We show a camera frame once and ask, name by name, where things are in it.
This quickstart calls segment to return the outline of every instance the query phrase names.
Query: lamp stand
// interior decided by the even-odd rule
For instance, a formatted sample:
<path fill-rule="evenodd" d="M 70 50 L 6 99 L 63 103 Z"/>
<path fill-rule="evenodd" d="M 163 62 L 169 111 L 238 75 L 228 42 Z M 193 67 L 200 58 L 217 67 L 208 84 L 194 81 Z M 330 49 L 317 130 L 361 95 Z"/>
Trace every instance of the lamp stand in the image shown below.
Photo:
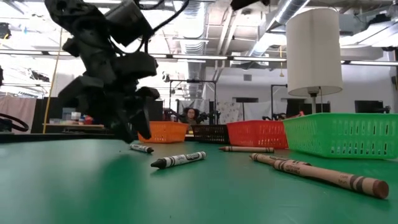
<path fill-rule="evenodd" d="M 311 98 L 312 98 L 312 114 L 316 114 L 317 113 L 317 94 L 312 93 Z"/>
<path fill-rule="evenodd" d="M 312 114 L 317 113 L 317 95 L 319 93 L 319 87 L 308 87 L 308 93 L 312 98 Z"/>

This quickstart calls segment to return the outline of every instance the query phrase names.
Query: person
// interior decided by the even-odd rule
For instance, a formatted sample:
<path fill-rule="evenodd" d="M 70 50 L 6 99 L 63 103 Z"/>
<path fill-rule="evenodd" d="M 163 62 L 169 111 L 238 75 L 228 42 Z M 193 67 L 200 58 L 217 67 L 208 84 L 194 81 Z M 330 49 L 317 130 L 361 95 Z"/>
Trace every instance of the person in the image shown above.
<path fill-rule="evenodd" d="M 192 131 L 192 125 L 198 125 L 197 118 L 199 117 L 199 111 L 193 108 L 184 108 L 183 113 L 185 117 L 184 119 L 180 119 L 180 122 L 189 124 L 188 131 Z"/>

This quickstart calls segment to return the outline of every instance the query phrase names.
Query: crayon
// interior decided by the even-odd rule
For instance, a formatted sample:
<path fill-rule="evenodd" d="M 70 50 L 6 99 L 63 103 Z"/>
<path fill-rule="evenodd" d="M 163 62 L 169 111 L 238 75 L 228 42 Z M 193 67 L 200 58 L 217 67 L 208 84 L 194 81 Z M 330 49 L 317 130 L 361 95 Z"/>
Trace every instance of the crayon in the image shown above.
<path fill-rule="evenodd" d="M 307 163 L 307 162 L 303 162 L 303 161 L 296 161 L 293 159 L 287 159 L 287 158 L 282 158 L 282 157 L 276 157 L 276 156 L 268 156 L 268 155 L 263 155 L 260 153 L 253 153 L 251 154 L 250 158 L 253 161 L 258 161 L 258 162 L 262 162 L 268 165 L 273 166 L 274 162 L 276 160 L 280 160 L 280 161 L 292 161 L 294 164 L 299 164 L 299 165 L 307 165 L 310 166 L 311 164 Z"/>
<path fill-rule="evenodd" d="M 130 148 L 135 151 L 146 152 L 149 154 L 154 151 L 154 149 L 152 147 L 141 146 L 141 145 L 136 145 L 136 144 L 130 144 Z"/>
<path fill-rule="evenodd" d="M 385 181 L 328 170 L 314 166 L 294 164 L 292 161 L 275 161 L 274 168 L 309 179 L 320 180 L 344 189 L 384 199 L 388 196 L 389 186 Z"/>
<path fill-rule="evenodd" d="M 274 153 L 274 148 L 270 147 L 241 147 L 241 146 L 224 146 L 218 148 L 224 152 L 269 152 Z"/>
<path fill-rule="evenodd" d="M 156 160 L 150 166 L 164 169 L 172 166 L 182 165 L 189 162 L 199 161 L 206 157 L 205 152 L 196 152 L 187 155 L 170 156 Z"/>

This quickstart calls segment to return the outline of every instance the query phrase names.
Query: black basket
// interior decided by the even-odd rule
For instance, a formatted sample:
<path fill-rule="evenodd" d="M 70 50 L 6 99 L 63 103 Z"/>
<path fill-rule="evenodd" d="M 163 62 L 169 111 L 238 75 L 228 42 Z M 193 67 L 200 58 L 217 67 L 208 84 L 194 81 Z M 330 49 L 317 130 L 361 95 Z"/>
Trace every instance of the black basket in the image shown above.
<path fill-rule="evenodd" d="M 192 131 L 196 141 L 215 144 L 229 144 L 228 129 L 225 124 L 193 125 Z"/>

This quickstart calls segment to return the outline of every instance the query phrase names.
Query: black crayon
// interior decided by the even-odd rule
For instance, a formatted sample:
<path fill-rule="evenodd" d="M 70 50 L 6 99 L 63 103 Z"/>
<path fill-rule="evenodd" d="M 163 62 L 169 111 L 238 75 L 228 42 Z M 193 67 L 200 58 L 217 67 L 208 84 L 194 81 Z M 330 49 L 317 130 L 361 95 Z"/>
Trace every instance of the black crayon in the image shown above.
<path fill-rule="evenodd" d="M 141 145 L 136 145 L 136 144 L 130 144 L 130 148 L 135 151 L 140 151 L 140 152 L 146 152 L 146 153 L 152 153 L 154 149 L 149 146 L 141 146 Z"/>
<path fill-rule="evenodd" d="M 172 166 L 178 166 L 189 162 L 199 161 L 206 157 L 205 152 L 196 152 L 187 155 L 170 156 L 156 160 L 150 166 L 164 169 Z"/>

